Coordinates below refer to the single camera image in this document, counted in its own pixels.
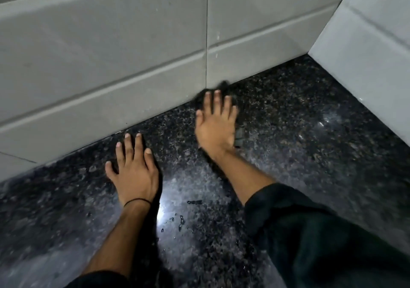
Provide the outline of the person's right hand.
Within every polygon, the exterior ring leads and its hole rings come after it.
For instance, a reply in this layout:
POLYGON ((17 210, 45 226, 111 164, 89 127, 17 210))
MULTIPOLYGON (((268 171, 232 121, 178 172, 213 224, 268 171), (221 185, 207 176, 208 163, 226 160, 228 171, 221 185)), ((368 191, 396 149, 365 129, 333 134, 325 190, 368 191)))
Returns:
POLYGON ((223 99, 221 116, 213 115, 213 92, 206 92, 203 98, 205 115, 201 133, 195 134, 198 146, 207 154, 217 148, 234 148, 235 126, 230 123, 230 111, 232 108, 231 96, 223 99))

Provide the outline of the person's left hand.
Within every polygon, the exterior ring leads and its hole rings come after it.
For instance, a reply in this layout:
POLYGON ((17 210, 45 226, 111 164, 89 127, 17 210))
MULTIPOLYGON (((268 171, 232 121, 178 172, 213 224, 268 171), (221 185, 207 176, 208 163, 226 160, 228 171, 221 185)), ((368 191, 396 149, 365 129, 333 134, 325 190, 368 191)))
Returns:
POLYGON ((112 182, 118 194, 122 206, 131 199, 144 198, 153 202, 158 188, 159 176, 151 177, 144 160, 143 138, 138 133, 132 138, 134 147, 134 160, 129 166, 124 166, 125 146, 123 142, 117 142, 115 147, 118 182, 112 182))

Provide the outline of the dark cleaning cloth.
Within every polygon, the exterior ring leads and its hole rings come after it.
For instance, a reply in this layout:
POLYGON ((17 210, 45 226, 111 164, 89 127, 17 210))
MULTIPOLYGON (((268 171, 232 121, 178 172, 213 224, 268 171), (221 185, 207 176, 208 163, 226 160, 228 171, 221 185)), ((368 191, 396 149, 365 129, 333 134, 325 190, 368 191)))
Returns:
POLYGON ((221 98, 224 99, 225 96, 231 96, 232 104, 237 107, 237 120, 235 126, 235 139, 234 139, 234 147, 236 149, 240 149, 243 146, 243 142, 245 140, 245 132, 243 128, 243 117, 239 113, 241 107, 239 105, 239 96, 237 91, 231 86, 228 80, 221 80, 218 84, 213 88, 204 88, 200 92, 198 92, 193 99, 190 101, 190 105, 192 108, 195 109, 203 109, 203 98, 206 92, 215 92, 219 90, 221 92, 221 98))

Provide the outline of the person's left forearm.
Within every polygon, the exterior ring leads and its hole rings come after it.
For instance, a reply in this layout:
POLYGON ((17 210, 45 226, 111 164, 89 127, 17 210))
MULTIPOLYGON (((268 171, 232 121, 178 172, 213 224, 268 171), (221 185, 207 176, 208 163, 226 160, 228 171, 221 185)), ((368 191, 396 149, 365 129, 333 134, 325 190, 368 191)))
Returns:
POLYGON ((82 274, 111 271, 129 278, 137 241, 150 208, 141 201, 123 208, 118 222, 82 274))

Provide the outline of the person's right forearm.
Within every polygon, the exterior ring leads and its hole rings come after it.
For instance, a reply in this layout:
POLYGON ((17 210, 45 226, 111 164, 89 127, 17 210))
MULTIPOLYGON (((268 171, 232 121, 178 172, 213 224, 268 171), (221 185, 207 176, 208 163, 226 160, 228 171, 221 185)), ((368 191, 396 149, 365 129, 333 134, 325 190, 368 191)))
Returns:
POLYGON ((276 183, 276 179, 238 155, 234 148, 217 148, 207 152, 231 183, 242 205, 262 188, 276 183))

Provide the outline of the thin black wrist band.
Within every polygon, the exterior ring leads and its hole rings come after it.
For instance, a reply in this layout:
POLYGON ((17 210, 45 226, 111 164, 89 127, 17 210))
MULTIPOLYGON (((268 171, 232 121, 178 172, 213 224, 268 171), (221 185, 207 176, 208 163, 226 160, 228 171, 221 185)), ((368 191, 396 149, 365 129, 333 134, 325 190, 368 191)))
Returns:
POLYGON ((150 207, 151 207, 151 205, 152 205, 152 202, 149 201, 149 200, 147 200, 147 199, 144 199, 144 198, 134 198, 134 199, 131 199, 130 201, 126 202, 123 207, 125 208, 128 204, 130 204, 130 203, 132 203, 132 202, 136 202, 136 201, 145 202, 145 203, 147 203, 150 207))

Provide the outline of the dark green long-sleeved shirt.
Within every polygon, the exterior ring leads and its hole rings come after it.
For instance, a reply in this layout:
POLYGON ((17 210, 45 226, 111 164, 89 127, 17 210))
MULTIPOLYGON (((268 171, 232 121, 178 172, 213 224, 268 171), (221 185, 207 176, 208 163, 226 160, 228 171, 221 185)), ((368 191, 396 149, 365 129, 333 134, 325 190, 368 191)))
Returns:
POLYGON ((410 288, 410 258, 376 235, 270 178, 234 183, 250 237, 288 288, 410 288))

